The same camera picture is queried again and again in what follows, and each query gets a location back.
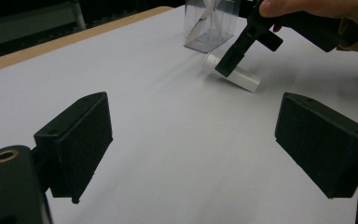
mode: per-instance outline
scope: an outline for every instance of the white cylinder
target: white cylinder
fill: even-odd
[[[256,77],[248,71],[239,68],[238,66],[228,77],[225,77],[214,69],[219,62],[220,58],[214,56],[211,53],[208,53],[203,66],[208,71],[227,79],[228,81],[246,89],[247,91],[255,92],[255,90],[257,90],[257,87],[260,84],[260,77]]]

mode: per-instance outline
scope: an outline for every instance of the table surface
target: table surface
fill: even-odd
[[[114,142],[79,205],[48,191],[55,223],[354,223],[357,194],[327,199],[274,129],[286,91],[358,122],[358,53],[322,52],[284,28],[276,52],[257,43],[240,63],[262,79],[250,93],[183,47],[184,15],[178,7],[0,68],[0,148],[33,148],[75,100],[108,94]]]

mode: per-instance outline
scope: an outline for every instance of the hand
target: hand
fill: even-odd
[[[348,18],[358,24],[358,0],[264,0],[260,15],[279,17],[296,11],[306,11],[321,17]]]

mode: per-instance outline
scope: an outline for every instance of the clear plastic box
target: clear plastic box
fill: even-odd
[[[235,31],[241,0],[186,0],[185,47],[211,52]]]

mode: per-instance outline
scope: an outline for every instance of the wooden table edge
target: wooden table edge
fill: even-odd
[[[37,46],[30,47],[28,49],[22,49],[22,50],[13,52],[13,53],[9,53],[7,55],[0,57],[0,69],[11,66],[12,64],[15,64],[15,63],[20,63],[20,62],[26,61],[28,59],[48,53],[55,49],[59,49],[59,48],[65,47],[67,45],[74,44],[78,41],[88,39],[90,37],[100,35],[105,32],[108,32],[108,31],[115,30],[117,28],[132,24],[137,21],[147,19],[149,17],[156,16],[160,13],[166,12],[171,9],[172,9],[172,7],[155,7],[155,8],[149,9],[147,11],[140,12],[135,15],[125,17],[125,18],[117,20],[117,21],[111,21],[106,24],[99,25],[99,26],[87,29],[87,30],[79,32],[79,33],[67,35],[67,36],[49,41],[47,43],[43,43],[43,44],[40,44]]]

